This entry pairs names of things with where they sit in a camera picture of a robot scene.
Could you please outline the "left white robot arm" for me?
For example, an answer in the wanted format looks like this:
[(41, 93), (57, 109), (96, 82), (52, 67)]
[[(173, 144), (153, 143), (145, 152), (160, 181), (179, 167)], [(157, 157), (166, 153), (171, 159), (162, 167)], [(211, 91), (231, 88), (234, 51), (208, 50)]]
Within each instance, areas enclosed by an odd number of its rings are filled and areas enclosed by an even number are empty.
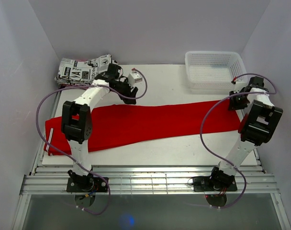
[(90, 87), (73, 101), (66, 101), (62, 108), (61, 131), (65, 135), (73, 157), (73, 169), (68, 171), (72, 183), (81, 191), (94, 189), (92, 165), (89, 162), (88, 139), (92, 134), (91, 112), (95, 105), (110, 91), (117, 91), (125, 104), (136, 104), (138, 88), (135, 84), (143, 77), (136, 70), (128, 76), (121, 75), (122, 68), (109, 64), (98, 74)]

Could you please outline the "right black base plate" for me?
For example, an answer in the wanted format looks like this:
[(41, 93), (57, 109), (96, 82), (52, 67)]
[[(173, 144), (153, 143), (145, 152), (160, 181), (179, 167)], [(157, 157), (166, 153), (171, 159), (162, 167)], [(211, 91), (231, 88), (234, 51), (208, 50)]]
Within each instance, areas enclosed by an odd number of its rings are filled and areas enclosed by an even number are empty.
[(228, 179), (217, 179), (211, 176), (192, 177), (194, 192), (220, 192), (224, 189), (230, 192), (237, 191), (235, 177)]

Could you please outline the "white plastic basket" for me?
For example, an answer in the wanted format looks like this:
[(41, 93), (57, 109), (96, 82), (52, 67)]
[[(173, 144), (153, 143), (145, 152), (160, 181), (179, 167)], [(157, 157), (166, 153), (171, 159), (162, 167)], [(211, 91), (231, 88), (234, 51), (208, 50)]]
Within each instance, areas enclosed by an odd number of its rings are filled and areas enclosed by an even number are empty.
[(189, 86), (194, 90), (233, 91), (232, 80), (246, 73), (236, 52), (188, 51), (185, 67)]

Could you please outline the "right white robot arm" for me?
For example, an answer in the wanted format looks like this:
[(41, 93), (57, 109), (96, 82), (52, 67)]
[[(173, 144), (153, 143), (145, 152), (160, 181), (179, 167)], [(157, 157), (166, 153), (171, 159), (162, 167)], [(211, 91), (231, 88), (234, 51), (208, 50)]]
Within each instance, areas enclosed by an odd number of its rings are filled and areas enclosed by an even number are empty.
[(212, 170), (209, 186), (224, 190), (235, 184), (237, 168), (250, 152), (268, 143), (281, 119), (283, 110), (269, 98), (271, 94), (264, 84), (265, 77), (255, 75), (239, 92), (229, 92), (229, 111), (246, 109), (238, 128), (239, 137), (224, 160)]

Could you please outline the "aluminium frame rail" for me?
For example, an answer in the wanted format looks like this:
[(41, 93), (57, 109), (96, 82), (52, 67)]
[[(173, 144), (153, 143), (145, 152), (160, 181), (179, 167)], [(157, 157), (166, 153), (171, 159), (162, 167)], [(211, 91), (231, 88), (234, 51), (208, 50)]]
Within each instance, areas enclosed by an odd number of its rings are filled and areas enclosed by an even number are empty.
[[(82, 94), (83, 90), (63, 91), (56, 96), (52, 117), (59, 116), (61, 104)], [(188, 94), (171, 89), (162, 96), (147, 93), (139, 105), (186, 104), (214, 101), (225, 95)], [(225, 157), (238, 137), (237, 131), (203, 134), (205, 144)], [(72, 161), (66, 156), (48, 156), (40, 147), (31, 175), (22, 183), (21, 193), (29, 195), (62, 195), (66, 192)], [(192, 194), (188, 185), (194, 176), (209, 175), (220, 159), (211, 155), (202, 145), (199, 135), (145, 141), (90, 153), (95, 173), (108, 177), (112, 195)], [(240, 170), (246, 177), (248, 193), (278, 193), (274, 175), (264, 173), (256, 150), (245, 159)]]

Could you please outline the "red trousers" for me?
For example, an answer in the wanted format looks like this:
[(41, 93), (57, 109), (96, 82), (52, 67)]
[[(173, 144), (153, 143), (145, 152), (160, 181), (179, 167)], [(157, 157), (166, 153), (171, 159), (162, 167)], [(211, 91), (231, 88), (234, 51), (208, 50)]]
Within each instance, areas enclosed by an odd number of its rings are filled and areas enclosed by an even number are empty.
[(89, 152), (112, 149), (137, 142), (199, 133), (238, 130), (236, 111), (224, 101), (207, 115), (216, 101), (162, 105), (110, 105), (93, 109)]

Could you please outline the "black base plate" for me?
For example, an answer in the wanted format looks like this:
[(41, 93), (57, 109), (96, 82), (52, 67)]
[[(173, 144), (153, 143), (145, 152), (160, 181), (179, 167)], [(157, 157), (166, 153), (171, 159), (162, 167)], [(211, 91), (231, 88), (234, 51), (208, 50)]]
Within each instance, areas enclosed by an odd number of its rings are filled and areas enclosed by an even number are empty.
[(99, 177), (88, 178), (86, 181), (81, 181), (69, 178), (67, 182), (66, 192), (69, 193), (106, 193), (108, 192), (107, 183)]
[(194, 192), (220, 192), (224, 189), (230, 192), (237, 191), (235, 177), (228, 179), (217, 179), (211, 176), (192, 177)]

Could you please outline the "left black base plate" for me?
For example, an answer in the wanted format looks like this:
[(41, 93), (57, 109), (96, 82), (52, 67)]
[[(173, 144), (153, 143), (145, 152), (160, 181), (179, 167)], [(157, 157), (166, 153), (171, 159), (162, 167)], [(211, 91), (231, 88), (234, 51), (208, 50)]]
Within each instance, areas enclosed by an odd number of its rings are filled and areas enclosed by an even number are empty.
[(69, 193), (106, 193), (108, 192), (107, 183), (99, 177), (88, 178), (86, 181), (81, 181), (69, 178), (67, 182), (66, 192)]

